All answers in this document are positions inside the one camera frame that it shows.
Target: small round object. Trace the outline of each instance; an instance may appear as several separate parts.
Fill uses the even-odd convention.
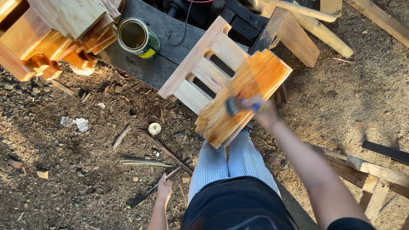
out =
[[[161,130],[162,130],[162,127],[160,126],[160,124],[156,122],[149,125],[149,132],[152,135],[158,135]]]

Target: dirt ground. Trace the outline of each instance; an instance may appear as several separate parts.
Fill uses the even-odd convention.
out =
[[[409,2],[374,2],[409,27]],[[294,69],[286,81],[289,103],[277,104],[280,117],[302,141],[409,174],[408,166],[360,147],[363,140],[369,140],[409,151],[409,49],[346,3],[343,16],[325,25],[355,51],[349,59],[354,63],[333,60],[337,53],[314,36],[310,37],[321,54],[313,69],[279,45],[273,51]],[[133,77],[119,72],[120,77],[103,62],[88,77],[76,75],[65,62],[61,65],[64,72],[57,81],[73,90],[73,96],[42,78],[14,82],[7,71],[0,76],[0,138],[10,147],[0,145],[0,229],[90,229],[86,223],[101,230],[146,229],[155,193],[133,210],[126,206],[172,169],[122,165],[119,160],[149,156],[173,164],[143,135],[150,123],[158,122],[162,131],[155,138],[181,161],[192,159],[190,168],[194,169],[202,143],[195,134],[174,136],[193,128],[193,114]],[[8,82],[13,89],[5,89]],[[88,93],[89,98],[81,103]],[[180,118],[174,118],[171,111],[180,113]],[[79,132],[76,125],[64,127],[62,116],[83,117],[89,128]],[[363,122],[362,127],[356,127],[355,121]],[[131,131],[114,151],[112,144],[126,123]],[[285,155],[274,136],[252,123],[251,137],[270,170],[279,172],[278,179],[314,218],[306,190],[291,164],[283,168]],[[25,165],[12,168],[6,164],[9,157]],[[48,180],[37,176],[39,169],[49,171]],[[359,201],[361,189],[346,184]],[[172,189],[167,213],[169,229],[176,230],[189,190],[188,183],[182,184],[181,173],[173,178]],[[387,203],[374,226],[400,230],[409,214],[409,200],[389,192],[384,205]]]

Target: black cable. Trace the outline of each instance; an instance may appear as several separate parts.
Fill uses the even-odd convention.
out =
[[[186,16],[186,22],[184,23],[184,30],[183,30],[183,37],[178,43],[171,43],[169,41],[169,38],[171,38],[172,33],[168,36],[168,43],[171,45],[179,45],[180,43],[183,42],[184,37],[186,35],[186,27],[187,27],[187,20],[189,19],[189,13],[190,13],[190,8],[192,7],[193,2],[190,2],[189,10],[187,11],[187,16]]]

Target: shoe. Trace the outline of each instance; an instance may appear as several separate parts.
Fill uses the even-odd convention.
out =
[[[248,123],[246,124],[246,126],[244,126],[244,128],[242,129],[242,131],[243,131],[243,130],[246,130],[247,132],[251,133],[251,132],[253,131],[253,125],[252,125],[250,122],[248,122]]]

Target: stack of wooden pieces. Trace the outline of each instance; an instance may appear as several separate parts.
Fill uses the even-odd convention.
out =
[[[57,78],[66,60],[95,68],[98,54],[116,41],[126,0],[0,0],[0,64],[20,81]]]

